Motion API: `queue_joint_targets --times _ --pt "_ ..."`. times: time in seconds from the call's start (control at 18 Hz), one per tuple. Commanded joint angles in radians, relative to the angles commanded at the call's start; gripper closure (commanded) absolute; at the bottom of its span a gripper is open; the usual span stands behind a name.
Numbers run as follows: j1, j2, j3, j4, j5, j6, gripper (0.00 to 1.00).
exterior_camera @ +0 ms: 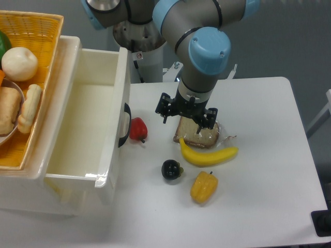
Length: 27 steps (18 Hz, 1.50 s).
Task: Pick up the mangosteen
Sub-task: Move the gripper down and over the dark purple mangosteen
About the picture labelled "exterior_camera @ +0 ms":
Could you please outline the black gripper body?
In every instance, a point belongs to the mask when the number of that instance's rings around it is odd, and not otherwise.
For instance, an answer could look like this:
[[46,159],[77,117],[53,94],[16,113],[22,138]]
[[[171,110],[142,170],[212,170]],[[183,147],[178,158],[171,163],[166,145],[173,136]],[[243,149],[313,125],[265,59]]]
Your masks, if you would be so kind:
[[203,112],[212,94],[212,90],[208,92],[194,92],[188,89],[177,89],[175,98],[172,103],[171,116],[180,115],[192,119],[195,123],[195,118]]

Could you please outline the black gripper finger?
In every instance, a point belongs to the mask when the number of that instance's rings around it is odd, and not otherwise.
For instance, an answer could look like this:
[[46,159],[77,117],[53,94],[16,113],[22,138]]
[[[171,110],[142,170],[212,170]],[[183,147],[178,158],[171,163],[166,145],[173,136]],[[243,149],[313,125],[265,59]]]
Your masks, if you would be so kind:
[[167,118],[172,114],[173,99],[163,92],[160,96],[160,100],[155,109],[155,113],[159,114],[163,118],[163,123],[166,123]]
[[218,114],[217,108],[204,109],[196,118],[198,124],[197,133],[200,133],[202,129],[213,129]]

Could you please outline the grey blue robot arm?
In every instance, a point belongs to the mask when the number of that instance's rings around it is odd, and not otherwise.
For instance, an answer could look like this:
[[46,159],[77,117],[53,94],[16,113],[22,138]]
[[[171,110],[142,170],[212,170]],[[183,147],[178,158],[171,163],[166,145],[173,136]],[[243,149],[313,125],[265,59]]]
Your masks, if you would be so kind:
[[162,94],[156,112],[180,115],[199,129],[214,127],[218,110],[207,108],[231,52],[224,25],[243,20],[259,1],[82,1],[95,29],[113,29],[116,43],[132,54],[168,44],[183,63],[176,96]]

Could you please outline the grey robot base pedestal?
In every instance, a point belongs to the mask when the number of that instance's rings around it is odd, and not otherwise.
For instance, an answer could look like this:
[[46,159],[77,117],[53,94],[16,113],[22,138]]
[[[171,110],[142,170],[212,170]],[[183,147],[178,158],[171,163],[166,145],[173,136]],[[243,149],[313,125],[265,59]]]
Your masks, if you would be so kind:
[[143,25],[123,21],[113,26],[113,37],[120,47],[129,51],[132,83],[162,82],[166,41],[153,21]]

